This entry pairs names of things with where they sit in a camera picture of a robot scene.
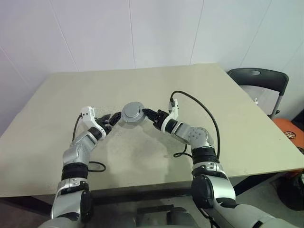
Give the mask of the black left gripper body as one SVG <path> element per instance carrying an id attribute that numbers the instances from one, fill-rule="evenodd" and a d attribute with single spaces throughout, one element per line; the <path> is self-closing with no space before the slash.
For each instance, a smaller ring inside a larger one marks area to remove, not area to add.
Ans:
<path id="1" fill-rule="evenodd" d="M 101 128 L 104 129 L 106 134 L 109 134 L 111 132 L 112 127 L 109 125 L 109 120 L 98 118 L 95 121 Z"/>

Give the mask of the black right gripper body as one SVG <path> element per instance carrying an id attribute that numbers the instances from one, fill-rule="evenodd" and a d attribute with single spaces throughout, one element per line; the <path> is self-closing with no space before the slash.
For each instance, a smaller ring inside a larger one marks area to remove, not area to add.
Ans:
<path id="1" fill-rule="evenodd" d="M 154 120 L 153 120 L 153 126 L 156 128 L 156 129 L 161 129 L 162 128 L 162 124 L 164 122 L 164 120 L 169 116 L 169 114 L 163 110 L 158 110 L 155 117 L 154 117 Z"/>

